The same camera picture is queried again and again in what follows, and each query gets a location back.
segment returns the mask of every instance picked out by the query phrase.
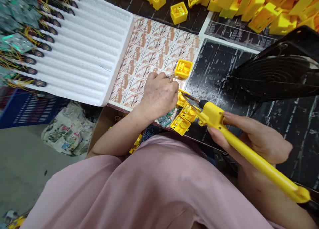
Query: cardboard box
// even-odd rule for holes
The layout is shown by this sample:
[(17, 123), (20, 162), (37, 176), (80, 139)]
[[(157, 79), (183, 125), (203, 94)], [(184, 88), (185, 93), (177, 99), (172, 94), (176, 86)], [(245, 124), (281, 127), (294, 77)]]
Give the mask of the cardboard box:
[(110, 108), (105, 106), (102, 109), (102, 112), (97, 120), (95, 125), (93, 135), (90, 141), (89, 149), (87, 152), (90, 152), (95, 143), (99, 140), (99, 138), (112, 126), (114, 125), (114, 118), (117, 116), (119, 111), (114, 108)]

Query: styrofoam tray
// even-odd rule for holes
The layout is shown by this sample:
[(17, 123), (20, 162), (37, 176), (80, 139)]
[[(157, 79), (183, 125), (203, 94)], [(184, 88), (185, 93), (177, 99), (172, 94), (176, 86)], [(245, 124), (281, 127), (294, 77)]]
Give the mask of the styrofoam tray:
[(133, 31), (133, 14), (103, 0), (73, 1), (79, 8), (68, 7), (75, 16), (50, 6), (65, 18), (48, 14), (62, 25), (49, 24), (58, 35), (42, 31), (52, 36), (55, 43), (34, 39), (50, 45), (52, 51), (40, 49), (44, 58), (27, 55), (37, 61), (36, 65), (27, 65), (38, 71), (36, 75), (19, 73), (47, 83), (43, 88), (33, 85), (28, 88), (105, 106)]

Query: woman's left hand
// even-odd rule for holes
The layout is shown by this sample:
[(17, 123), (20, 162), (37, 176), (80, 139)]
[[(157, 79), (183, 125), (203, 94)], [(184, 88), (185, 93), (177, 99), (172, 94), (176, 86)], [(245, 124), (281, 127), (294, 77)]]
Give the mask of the woman's left hand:
[(153, 122), (171, 111), (178, 101), (179, 84), (176, 81), (166, 78), (164, 72), (149, 73), (144, 95), (139, 105), (136, 106), (144, 117)]

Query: floor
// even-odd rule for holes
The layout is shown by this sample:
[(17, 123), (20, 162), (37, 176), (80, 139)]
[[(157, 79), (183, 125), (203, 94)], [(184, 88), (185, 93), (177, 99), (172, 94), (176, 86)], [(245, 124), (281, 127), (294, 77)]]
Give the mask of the floor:
[(69, 157), (45, 145), (45, 127), (0, 129), (0, 217), (10, 209), (22, 214), (32, 208), (51, 176), (85, 157)]

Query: forearm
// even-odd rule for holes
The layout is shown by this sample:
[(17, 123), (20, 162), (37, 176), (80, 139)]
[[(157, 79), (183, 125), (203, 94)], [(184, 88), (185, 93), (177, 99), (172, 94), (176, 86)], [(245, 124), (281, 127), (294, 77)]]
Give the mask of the forearm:
[(243, 195), (266, 219), (289, 229), (317, 228), (306, 210), (255, 168), (239, 167), (238, 181)]
[(143, 116), (142, 109), (137, 106), (121, 121), (110, 128), (93, 146), (90, 156), (113, 155), (123, 156), (133, 146), (142, 130), (150, 123)]

